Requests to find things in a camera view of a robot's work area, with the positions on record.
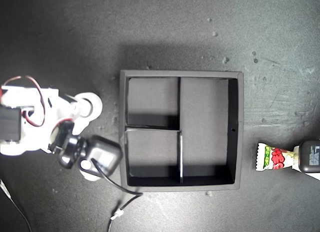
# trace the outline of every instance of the black servo motor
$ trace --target black servo motor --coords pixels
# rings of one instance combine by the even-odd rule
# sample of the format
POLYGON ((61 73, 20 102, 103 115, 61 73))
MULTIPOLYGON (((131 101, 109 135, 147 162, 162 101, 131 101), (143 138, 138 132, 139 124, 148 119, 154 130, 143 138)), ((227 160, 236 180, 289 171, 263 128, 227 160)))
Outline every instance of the black servo motor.
POLYGON ((299 146, 299 169, 303 173, 320 173, 320 140, 308 140, 299 146))

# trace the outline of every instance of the black tray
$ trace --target black tray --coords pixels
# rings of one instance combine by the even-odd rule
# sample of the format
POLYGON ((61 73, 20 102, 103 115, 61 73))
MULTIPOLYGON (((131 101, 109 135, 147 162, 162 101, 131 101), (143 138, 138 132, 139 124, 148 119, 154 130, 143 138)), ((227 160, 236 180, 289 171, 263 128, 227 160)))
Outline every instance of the black tray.
POLYGON ((241 72, 121 71, 121 183, 140 191, 237 189, 241 72))

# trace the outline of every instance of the cable connector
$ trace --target cable connector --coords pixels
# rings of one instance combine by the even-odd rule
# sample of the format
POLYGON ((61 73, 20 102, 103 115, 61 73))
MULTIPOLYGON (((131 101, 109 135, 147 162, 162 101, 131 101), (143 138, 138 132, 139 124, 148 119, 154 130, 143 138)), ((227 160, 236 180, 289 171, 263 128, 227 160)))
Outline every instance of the cable connector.
POLYGON ((111 220, 115 220, 116 218, 122 216, 125 212, 121 209, 117 209, 117 211, 114 213, 114 215, 110 218, 111 220))

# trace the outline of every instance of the red wire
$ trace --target red wire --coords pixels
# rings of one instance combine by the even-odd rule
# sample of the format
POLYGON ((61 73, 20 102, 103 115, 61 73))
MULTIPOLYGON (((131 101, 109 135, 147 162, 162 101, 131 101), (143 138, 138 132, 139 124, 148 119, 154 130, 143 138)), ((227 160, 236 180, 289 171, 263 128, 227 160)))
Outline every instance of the red wire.
MULTIPOLYGON (((18 80, 18 79, 21 79, 22 78, 22 76, 16 76, 16 77, 13 77, 13 78, 10 78, 10 79, 8 79, 8 80, 6 80, 4 83, 3 83, 3 86, 4 85, 6 85, 8 82, 11 82, 11 81, 14 81, 14 80, 18 80)), ((40 102, 41 102, 41 104, 42 104, 42 107, 43 107, 43 121, 42 121, 42 124, 40 124, 40 125, 38 125, 38 124, 36 124, 36 123, 34 123, 34 122, 32 122, 31 120, 30 120, 30 118, 28 117, 28 114, 27 114, 27 112, 26 111, 24 111, 23 113, 22 113, 22 116, 26 119, 26 121, 29 123, 29 124, 31 124, 32 126, 34 126, 34 127, 41 127, 41 126, 43 126, 43 124, 45 123, 45 118, 46 118, 46 106, 45 106, 45 100, 44 100, 44 97, 43 97, 43 95, 42 95, 42 93, 41 93, 41 87, 40 87, 40 85, 39 85, 39 83, 33 78, 33 77, 30 77, 30 76, 25 76, 25 78, 27 78, 28 80, 30 80, 34 85, 35 85, 35 87, 36 87, 36 89, 38 90, 38 92, 39 92, 39 94, 40 94, 40 102)))

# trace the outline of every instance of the cable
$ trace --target cable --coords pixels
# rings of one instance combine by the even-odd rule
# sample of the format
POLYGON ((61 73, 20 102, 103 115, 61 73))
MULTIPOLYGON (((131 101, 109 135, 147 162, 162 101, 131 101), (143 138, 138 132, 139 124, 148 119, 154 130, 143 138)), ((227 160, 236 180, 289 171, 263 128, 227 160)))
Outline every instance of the cable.
POLYGON ((108 227, 107 227, 107 232, 111 232, 111 226, 112 226, 112 223, 113 223, 113 222, 114 222, 113 220, 109 219, 109 223, 108 223, 108 227))
POLYGON ((19 211, 19 213, 22 215, 22 217, 24 218, 25 222, 27 223, 28 228, 29 228, 29 232, 32 232, 32 229, 31 229, 31 226, 30 226, 30 224, 29 224, 29 221, 27 220, 27 218, 25 217, 25 215, 21 212, 21 210, 18 208, 18 206, 16 205, 16 203, 15 203, 12 199, 10 199, 10 200, 11 200, 11 202, 14 204, 15 208, 16 208, 16 209, 19 211))
POLYGON ((22 215, 22 217, 24 218, 24 220, 26 221, 29 231, 32 232, 31 226, 29 224, 29 221, 27 220, 27 218, 25 217, 24 213, 22 213, 22 211, 19 209, 19 207, 16 205, 16 203, 13 201, 13 199, 11 198, 11 194, 9 193, 6 185, 4 184, 4 182, 0 179, 0 188, 3 190, 3 192, 5 193, 5 195, 10 199, 10 201, 14 204, 15 208, 19 211, 19 213, 22 215))
POLYGON ((121 191, 123 192, 126 192, 126 193, 129 193, 129 194, 133 194, 133 195, 140 195, 142 196, 143 193, 139 193, 139 192, 134 192, 134 191, 130 191, 130 190, 127 190, 126 188, 123 188, 122 186, 118 185, 117 183, 113 182, 111 179, 109 179, 105 173, 100 169, 99 167, 99 163, 94 159, 92 158, 91 159, 92 163, 94 164, 95 168, 98 170, 98 172, 101 174, 101 176, 106 180, 108 181, 109 183, 111 183, 114 187, 120 189, 121 191))
POLYGON ((114 187, 120 189, 121 191, 123 192, 126 192, 126 193, 129 193, 129 194, 133 194, 135 195, 133 198, 131 198, 127 203, 125 203, 121 208, 118 208, 115 213, 110 217, 109 219, 109 222, 108 222, 108 227, 107 227, 107 232, 111 232, 111 226, 114 222, 114 220, 117 218, 117 217, 120 217, 121 215, 123 215, 124 213, 124 209, 129 205, 131 204, 134 200, 136 200, 137 198, 141 197, 143 195, 143 193, 139 193, 139 192, 134 192, 134 191, 130 191, 130 190, 127 190, 126 188, 123 188, 122 186, 118 185, 117 183, 113 182, 111 179, 109 179, 105 173, 100 169, 99 167, 99 163, 94 159, 92 158, 91 159, 92 163, 94 164, 95 168, 98 170, 98 172, 100 173, 100 175, 106 180, 108 181, 109 183, 111 183, 114 187))
MULTIPOLYGON (((21 79, 21 78, 23 78, 22 76, 16 76, 16 77, 13 77, 13 78, 10 78, 10 79, 8 79, 8 80, 6 80, 4 83, 3 83, 3 85, 2 86, 5 86, 7 83, 9 83, 9 82, 11 82, 11 81, 14 81, 14 80, 18 80, 18 79, 21 79)), ((35 87, 36 87, 36 89, 38 90, 38 92, 39 92, 39 94, 40 94, 40 102, 41 102, 41 105, 42 105, 42 107, 43 107, 43 121, 42 121, 42 123, 40 124, 40 125, 38 125, 38 124, 36 124, 36 123, 34 123, 34 122, 32 122, 31 120, 30 120, 30 118, 29 118, 29 116, 28 116, 28 113, 26 112, 26 111, 23 111, 23 113, 22 113, 22 116, 26 119, 26 121, 29 123, 29 124, 31 124, 32 126, 34 126, 34 127, 41 127, 41 126, 43 126, 43 124, 45 123, 45 118, 46 118, 46 106, 45 106, 45 100, 44 100, 44 97, 43 97, 43 95, 42 95, 42 93, 41 93, 41 87, 40 87, 40 85, 39 85, 39 83, 33 78, 33 77, 30 77, 30 76, 25 76, 25 78, 27 78, 28 80, 30 80, 34 85, 35 85, 35 87)))

